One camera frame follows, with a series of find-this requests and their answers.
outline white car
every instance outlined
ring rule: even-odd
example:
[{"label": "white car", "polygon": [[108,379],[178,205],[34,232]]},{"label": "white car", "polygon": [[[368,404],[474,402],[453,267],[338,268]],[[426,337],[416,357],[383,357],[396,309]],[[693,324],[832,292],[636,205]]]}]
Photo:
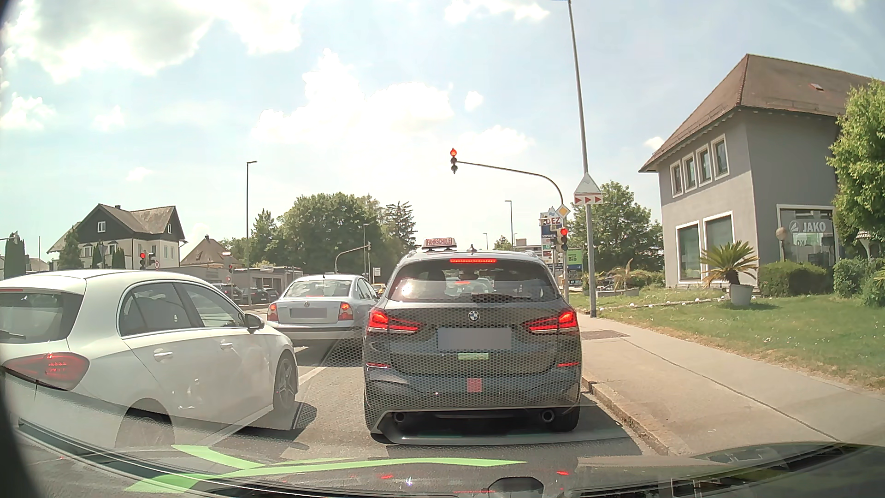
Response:
[{"label": "white car", "polygon": [[18,425],[97,447],[192,442],[265,419],[290,429],[291,341],[210,284],[78,269],[0,280],[0,391]]}]

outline hedge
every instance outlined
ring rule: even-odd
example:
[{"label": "hedge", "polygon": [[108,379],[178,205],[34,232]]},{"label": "hedge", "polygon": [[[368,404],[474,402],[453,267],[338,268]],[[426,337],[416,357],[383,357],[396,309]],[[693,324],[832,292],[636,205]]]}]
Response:
[{"label": "hedge", "polygon": [[827,270],[808,262],[777,261],[759,268],[763,296],[785,297],[828,292]]}]

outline license plate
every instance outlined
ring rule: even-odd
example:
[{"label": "license plate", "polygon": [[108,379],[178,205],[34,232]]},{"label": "license plate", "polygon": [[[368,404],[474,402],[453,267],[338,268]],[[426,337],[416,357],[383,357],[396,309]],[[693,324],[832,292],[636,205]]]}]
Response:
[{"label": "license plate", "polygon": [[511,345],[510,327],[494,329],[436,329],[436,347],[440,351],[494,351],[508,350]]},{"label": "license plate", "polygon": [[324,307],[291,307],[289,318],[326,318]]}]

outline grass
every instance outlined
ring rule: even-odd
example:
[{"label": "grass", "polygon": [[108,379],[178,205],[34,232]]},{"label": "grass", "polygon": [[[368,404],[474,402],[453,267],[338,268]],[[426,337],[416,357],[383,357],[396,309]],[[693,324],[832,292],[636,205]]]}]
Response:
[{"label": "grass", "polygon": [[[719,289],[642,289],[638,296],[611,296],[596,300],[596,307],[629,306],[634,303],[637,306],[649,304],[661,304],[667,301],[693,301],[697,299],[718,298],[722,295]],[[580,292],[569,294],[569,304],[574,307],[589,307],[589,296]]]},{"label": "grass", "polygon": [[885,390],[885,308],[832,295],[605,309],[623,323]]}]

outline house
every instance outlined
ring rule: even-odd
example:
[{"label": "house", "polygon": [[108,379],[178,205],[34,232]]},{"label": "house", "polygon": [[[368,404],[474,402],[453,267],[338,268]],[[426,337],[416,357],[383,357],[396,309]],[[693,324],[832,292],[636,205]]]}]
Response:
[{"label": "house", "polygon": [[[700,283],[701,252],[735,240],[749,243],[759,264],[835,265],[842,249],[827,156],[848,91],[869,81],[779,58],[741,59],[640,169],[658,173],[667,286]],[[779,227],[789,231],[783,243]]]},{"label": "house", "polygon": [[[127,211],[120,205],[99,204],[71,230],[77,230],[80,257],[86,268],[92,264],[92,251],[97,245],[108,266],[111,254],[121,247],[126,255],[126,268],[140,268],[142,252],[154,253],[160,268],[177,268],[181,257],[179,248],[187,242],[175,206]],[[69,232],[47,253],[61,252]]]}]

